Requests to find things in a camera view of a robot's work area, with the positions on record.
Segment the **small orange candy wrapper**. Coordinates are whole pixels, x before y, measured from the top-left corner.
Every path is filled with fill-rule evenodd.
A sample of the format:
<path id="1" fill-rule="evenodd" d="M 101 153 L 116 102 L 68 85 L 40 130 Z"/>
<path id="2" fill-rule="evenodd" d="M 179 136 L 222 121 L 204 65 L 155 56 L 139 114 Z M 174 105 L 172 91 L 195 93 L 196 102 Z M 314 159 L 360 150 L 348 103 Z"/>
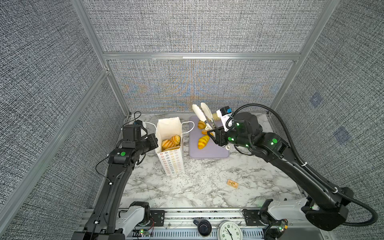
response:
<path id="1" fill-rule="evenodd" d="M 235 188 L 235 189 L 238 189 L 239 188 L 239 184 L 233 180 L 228 180 L 227 181 L 227 185 L 232 187 L 232 188 Z"/>

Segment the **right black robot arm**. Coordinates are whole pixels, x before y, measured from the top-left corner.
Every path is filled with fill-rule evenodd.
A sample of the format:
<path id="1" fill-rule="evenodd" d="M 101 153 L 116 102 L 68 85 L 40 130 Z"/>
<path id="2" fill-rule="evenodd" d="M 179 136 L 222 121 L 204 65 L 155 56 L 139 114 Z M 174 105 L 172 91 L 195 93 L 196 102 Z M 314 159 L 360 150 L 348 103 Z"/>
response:
<path id="1" fill-rule="evenodd" d="M 340 225 L 347 225 L 347 205 L 354 193 L 349 188 L 339 188 L 318 174 L 308 163 L 300 160 L 292 143 L 275 133 L 265 133 L 255 115 L 248 112 L 221 108 L 218 116 L 222 126 L 217 127 L 213 115 L 203 105 L 192 105 L 199 120 L 208 126 L 208 137 L 218 146 L 246 148 L 256 156 L 280 169 L 307 194 L 299 216 L 324 231 L 332 231 Z"/>

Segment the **white printed paper bag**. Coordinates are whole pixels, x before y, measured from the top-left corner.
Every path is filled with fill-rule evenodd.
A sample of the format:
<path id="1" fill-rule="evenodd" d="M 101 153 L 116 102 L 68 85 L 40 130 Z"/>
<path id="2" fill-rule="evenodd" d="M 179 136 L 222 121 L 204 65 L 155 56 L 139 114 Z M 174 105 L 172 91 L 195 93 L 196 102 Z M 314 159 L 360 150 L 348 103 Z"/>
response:
<path id="1" fill-rule="evenodd" d="M 155 125 L 144 122 L 144 126 L 155 127 L 155 137 L 158 147 L 155 149 L 167 176 L 179 175 L 185 172 L 183 161 L 183 137 L 190 133 L 195 124 L 192 121 L 181 122 L 179 117 L 160 119 Z"/>

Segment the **small yellow ridged bread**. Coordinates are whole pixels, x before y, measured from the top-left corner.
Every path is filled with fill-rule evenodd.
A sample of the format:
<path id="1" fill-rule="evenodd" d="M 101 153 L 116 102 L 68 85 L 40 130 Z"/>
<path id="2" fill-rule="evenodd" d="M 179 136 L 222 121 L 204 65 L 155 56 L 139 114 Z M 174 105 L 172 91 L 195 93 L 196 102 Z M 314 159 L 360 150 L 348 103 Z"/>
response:
<path id="1" fill-rule="evenodd" d="M 199 150 L 204 149 L 204 148 L 207 146 L 207 144 L 208 144 L 208 142 L 209 142 L 210 139 L 211 139 L 211 138 L 210 138 L 208 135 L 204 135 L 203 137 L 201 137 L 201 138 L 198 140 L 198 149 L 199 149 Z"/>

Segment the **white analog clock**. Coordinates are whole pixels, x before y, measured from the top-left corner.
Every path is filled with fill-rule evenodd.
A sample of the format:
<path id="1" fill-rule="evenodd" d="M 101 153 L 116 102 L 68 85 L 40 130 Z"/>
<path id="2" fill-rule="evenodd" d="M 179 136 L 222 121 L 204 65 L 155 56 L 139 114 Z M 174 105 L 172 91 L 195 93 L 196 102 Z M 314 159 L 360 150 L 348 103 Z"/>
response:
<path id="1" fill-rule="evenodd" d="M 234 222 L 224 221 L 220 223 L 217 230 L 218 240 L 242 240 L 241 228 Z"/>

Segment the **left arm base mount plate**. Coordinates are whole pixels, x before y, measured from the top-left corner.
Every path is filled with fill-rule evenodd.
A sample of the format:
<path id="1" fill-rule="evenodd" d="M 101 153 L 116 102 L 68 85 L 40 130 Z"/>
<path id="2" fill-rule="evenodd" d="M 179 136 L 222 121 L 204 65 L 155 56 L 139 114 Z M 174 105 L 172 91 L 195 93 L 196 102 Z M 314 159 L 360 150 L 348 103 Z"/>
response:
<path id="1" fill-rule="evenodd" d="M 137 224 L 137 227 L 140 226 L 148 229 L 152 226 L 163 227 L 165 213 L 164 210 L 146 210 L 142 208 L 134 213 L 132 219 Z"/>

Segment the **pale crumbly square bread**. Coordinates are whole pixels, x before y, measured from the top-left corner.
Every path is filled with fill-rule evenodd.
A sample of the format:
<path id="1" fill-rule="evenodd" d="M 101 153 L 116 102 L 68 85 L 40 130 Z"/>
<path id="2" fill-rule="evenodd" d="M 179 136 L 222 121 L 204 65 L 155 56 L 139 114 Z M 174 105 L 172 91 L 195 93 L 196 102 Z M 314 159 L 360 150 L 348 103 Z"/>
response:
<path id="1" fill-rule="evenodd" d="M 212 116 L 214 121 L 219 121 L 221 119 L 221 117 L 217 113 L 213 113 Z"/>

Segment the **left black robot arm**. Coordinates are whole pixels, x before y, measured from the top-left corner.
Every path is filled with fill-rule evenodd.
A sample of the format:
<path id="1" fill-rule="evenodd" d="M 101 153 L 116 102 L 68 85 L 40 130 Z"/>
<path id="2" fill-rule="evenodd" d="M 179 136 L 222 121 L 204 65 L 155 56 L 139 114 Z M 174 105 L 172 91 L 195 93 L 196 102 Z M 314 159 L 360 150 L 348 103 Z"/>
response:
<path id="1" fill-rule="evenodd" d="M 82 231 L 74 232 L 72 240 L 124 240 L 126 234 L 143 221 L 149 221 L 150 207 L 140 202 L 132 210 L 135 217 L 133 224 L 117 226 L 119 204 L 125 185 L 132 175 L 141 155 L 158 147 L 155 134 L 139 137 L 134 141 L 120 140 L 108 156 L 106 181 L 97 200 L 96 206 Z"/>

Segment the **lavender tray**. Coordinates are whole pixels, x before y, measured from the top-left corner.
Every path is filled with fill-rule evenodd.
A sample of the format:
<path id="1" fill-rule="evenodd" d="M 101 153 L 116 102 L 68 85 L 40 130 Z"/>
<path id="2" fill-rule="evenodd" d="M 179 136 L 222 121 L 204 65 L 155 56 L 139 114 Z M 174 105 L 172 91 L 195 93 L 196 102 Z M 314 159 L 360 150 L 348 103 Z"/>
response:
<path id="1" fill-rule="evenodd" d="M 199 150 L 198 140 L 203 137 L 202 130 L 198 128 L 199 118 L 191 116 L 189 118 L 195 124 L 194 129 L 189 133 L 189 155 L 193 159 L 224 159 L 230 156 L 230 152 L 225 147 L 216 145 L 211 139 L 207 145 Z"/>

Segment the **yellow braided pastry bread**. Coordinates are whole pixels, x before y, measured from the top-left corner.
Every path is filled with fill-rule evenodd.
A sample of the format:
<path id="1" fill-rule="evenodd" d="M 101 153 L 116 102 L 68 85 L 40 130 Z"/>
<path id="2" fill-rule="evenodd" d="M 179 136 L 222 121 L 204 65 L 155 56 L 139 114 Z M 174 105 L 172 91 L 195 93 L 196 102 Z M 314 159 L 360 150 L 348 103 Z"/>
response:
<path id="1" fill-rule="evenodd" d="M 181 137 L 179 135 L 174 135 L 174 136 L 171 137 L 171 142 L 175 146 L 179 146 L 181 144 Z"/>

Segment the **ridged yellow spiral bread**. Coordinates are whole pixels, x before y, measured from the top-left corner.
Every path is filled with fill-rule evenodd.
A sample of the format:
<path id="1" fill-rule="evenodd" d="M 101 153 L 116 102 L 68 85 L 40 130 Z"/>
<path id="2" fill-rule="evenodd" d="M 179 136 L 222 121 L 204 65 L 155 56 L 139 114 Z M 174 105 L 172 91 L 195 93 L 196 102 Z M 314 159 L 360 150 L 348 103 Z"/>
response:
<path id="1" fill-rule="evenodd" d="M 162 151 L 165 151 L 169 148 L 173 148 L 175 145 L 171 142 L 171 140 L 164 140 L 162 142 Z"/>

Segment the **small yellow croissant bread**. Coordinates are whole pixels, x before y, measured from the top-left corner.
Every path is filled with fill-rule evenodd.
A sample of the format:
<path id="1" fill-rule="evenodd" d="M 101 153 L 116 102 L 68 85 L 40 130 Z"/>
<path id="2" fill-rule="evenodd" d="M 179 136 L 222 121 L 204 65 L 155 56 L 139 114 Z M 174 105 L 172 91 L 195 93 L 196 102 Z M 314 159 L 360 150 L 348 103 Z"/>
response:
<path id="1" fill-rule="evenodd" d="M 198 122 L 198 128 L 199 128 L 200 130 L 204 130 L 204 129 L 206 128 L 206 123 L 203 122 L 203 121 L 199 121 L 199 122 Z"/>

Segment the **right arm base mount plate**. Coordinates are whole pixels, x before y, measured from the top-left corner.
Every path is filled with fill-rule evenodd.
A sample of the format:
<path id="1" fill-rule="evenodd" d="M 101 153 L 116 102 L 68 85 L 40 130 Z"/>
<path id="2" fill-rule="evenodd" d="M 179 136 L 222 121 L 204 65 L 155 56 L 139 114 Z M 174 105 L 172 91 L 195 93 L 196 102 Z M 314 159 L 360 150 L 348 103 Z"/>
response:
<path id="1" fill-rule="evenodd" d="M 264 222 L 259 214 L 259 210 L 243 209 L 242 215 L 245 219 L 246 226 L 268 226 L 269 222 Z"/>

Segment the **black round knob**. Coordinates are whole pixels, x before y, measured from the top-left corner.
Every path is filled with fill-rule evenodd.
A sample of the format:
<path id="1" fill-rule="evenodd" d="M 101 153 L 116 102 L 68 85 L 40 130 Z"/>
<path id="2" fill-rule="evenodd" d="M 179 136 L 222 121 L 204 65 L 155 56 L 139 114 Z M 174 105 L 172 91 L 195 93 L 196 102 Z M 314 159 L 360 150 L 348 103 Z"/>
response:
<path id="1" fill-rule="evenodd" d="M 208 237 L 212 232 L 212 225 L 207 220 L 194 220 L 193 223 L 197 226 L 198 233 L 203 237 Z"/>

